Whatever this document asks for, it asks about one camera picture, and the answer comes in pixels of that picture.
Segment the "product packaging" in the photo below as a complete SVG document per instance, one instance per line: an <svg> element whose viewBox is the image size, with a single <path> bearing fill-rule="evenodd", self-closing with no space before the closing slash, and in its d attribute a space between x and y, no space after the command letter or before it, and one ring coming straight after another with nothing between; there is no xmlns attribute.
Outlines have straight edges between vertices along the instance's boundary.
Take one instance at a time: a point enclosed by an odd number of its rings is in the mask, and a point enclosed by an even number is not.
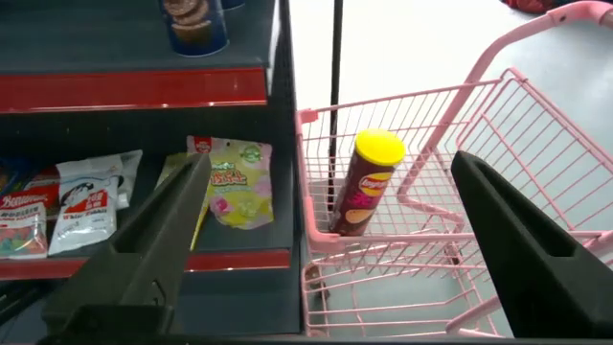
<svg viewBox="0 0 613 345"><path fill-rule="evenodd" d="M21 191L32 171L30 161L24 158L0 158L0 196Z"/></svg>
<svg viewBox="0 0 613 345"><path fill-rule="evenodd" d="M220 0L160 0L172 49L186 57L215 53L228 44Z"/></svg>
<svg viewBox="0 0 613 345"><path fill-rule="evenodd" d="M175 169L180 167L185 161L188 159L188 154L185 152L175 153L166 156L164 160L164 166L162 167L162 172L160 172L160 176L157 179L157 183L155 184L155 188L164 182L164 180L170 176Z"/></svg>
<svg viewBox="0 0 613 345"><path fill-rule="evenodd" d="M94 157L89 158L89 161L93 161L94 164L96 160L105 161L109 156L102 157ZM138 166L141 163L141 158L143 157L143 151L141 149L128 151L119 154L120 159L122 160L123 169L121 171L121 176L119 178L119 185L117 188L117 209L122 210L124 208L129 207L129 201L132 198L132 193L134 192L134 183L136 182L136 175L138 172ZM82 168L89 169L87 166L81 165ZM29 190L34 187L40 186L50 186L50 185L58 185L59 186L59 171L56 166L45 168L39 171L31 180L28 182L24 188L24 190Z"/></svg>
<svg viewBox="0 0 613 345"><path fill-rule="evenodd" d="M0 259L45 258L46 209L57 203L57 189L33 188L0 200Z"/></svg>
<svg viewBox="0 0 613 345"><path fill-rule="evenodd" d="M268 144L188 137L188 153L210 147L209 209L225 225L249 230L273 221Z"/></svg>
<svg viewBox="0 0 613 345"><path fill-rule="evenodd" d="M108 239L117 228L119 155L56 165L59 171L59 215L49 255Z"/></svg>
<svg viewBox="0 0 613 345"><path fill-rule="evenodd" d="M357 134L345 184L334 204L331 232L364 234L404 153L402 141L387 130L366 129Z"/></svg>
<svg viewBox="0 0 613 345"><path fill-rule="evenodd" d="M122 169L119 185L117 186L117 209L122 210L130 205L132 192L134 192L134 183L136 182L136 174L138 172L138 166L141 163L141 158L143 157L143 151L137 149L124 152L120 153L119 157L122 160L124 168Z"/></svg>

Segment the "snack bag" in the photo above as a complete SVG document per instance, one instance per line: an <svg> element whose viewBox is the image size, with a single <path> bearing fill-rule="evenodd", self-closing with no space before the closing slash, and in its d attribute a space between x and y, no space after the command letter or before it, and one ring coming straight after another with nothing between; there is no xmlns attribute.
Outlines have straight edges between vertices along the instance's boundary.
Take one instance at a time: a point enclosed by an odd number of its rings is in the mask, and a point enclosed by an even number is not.
<svg viewBox="0 0 613 345"><path fill-rule="evenodd" d="M119 157L122 160L123 168L118 182L119 185L117 186L117 209L122 210L130 205L132 192L134 192L134 183L136 182L136 173L143 157L143 151L137 149L124 152L120 153Z"/></svg>
<svg viewBox="0 0 613 345"><path fill-rule="evenodd" d="M59 215L49 255L108 239L117 229L119 155L56 165L60 175Z"/></svg>
<svg viewBox="0 0 613 345"><path fill-rule="evenodd" d="M102 160L103 162L109 156L88 158L88 160L96 161ZM129 207L130 199L132 198L132 192L134 192L134 183L136 182L136 173L138 172L138 166L141 163L143 157L143 151L141 149L128 151L119 154L122 160L122 172L119 177L119 185L117 187L117 209L122 210ZM88 173L89 167L81 165L85 170L82 173ZM39 171L28 184L26 184L24 190L29 190L33 187L47 186L52 184L59 184L59 172L57 167L48 167Z"/></svg>
<svg viewBox="0 0 613 345"><path fill-rule="evenodd" d="M0 158L0 196L21 191L32 165L27 159Z"/></svg>
<svg viewBox="0 0 613 345"><path fill-rule="evenodd" d="M46 209L57 202L57 189L33 188L0 200L0 259L46 257Z"/></svg>
<svg viewBox="0 0 613 345"><path fill-rule="evenodd" d="M205 151L202 143L211 143L212 171L207 198L216 219L243 230L273 221L269 172L272 147L218 138L197 142L196 147Z"/></svg>

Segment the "cup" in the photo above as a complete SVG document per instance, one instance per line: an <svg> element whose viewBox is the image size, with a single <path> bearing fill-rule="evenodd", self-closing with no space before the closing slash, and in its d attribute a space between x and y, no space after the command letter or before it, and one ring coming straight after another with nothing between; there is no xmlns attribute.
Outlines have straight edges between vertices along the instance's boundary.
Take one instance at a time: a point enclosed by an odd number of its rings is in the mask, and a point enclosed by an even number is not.
<svg viewBox="0 0 613 345"><path fill-rule="evenodd" d="M160 0L170 46L185 57L204 57L228 44L220 0Z"/></svg>

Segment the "green snack bag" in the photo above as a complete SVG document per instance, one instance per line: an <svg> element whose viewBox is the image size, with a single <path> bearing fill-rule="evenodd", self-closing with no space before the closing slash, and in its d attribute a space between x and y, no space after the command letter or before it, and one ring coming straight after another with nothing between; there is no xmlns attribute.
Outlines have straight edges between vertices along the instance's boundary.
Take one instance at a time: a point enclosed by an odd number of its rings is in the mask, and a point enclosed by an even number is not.
<svg viewBox="0 0 613 345"><path fill-rule="evenodd" d="M268 144L211 138L209 208L217 220L250 230L273 221Z"/></svg>

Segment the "white snack bag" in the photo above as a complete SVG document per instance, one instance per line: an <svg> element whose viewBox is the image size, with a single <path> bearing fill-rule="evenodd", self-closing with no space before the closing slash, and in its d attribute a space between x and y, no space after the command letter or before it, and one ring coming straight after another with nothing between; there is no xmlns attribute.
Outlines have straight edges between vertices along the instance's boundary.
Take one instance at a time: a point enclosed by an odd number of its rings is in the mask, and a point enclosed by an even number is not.
<svg viewBox="0 0 613 345"><path fill-rule="evenodd" d="M134 191L134 182L136 181L136 172L138 165L141 163L143 151L137 149L134 151L120 153L119 157L122 160L122 175L117 186L117 209L122 210L130 206L130 199Z"/></svg>
<svg viewBox="0 0 613 345"><path fill-rule="evenodd" d="M49 255L108 239L117 229L119 155L57 164L59 214Z"/></svg>

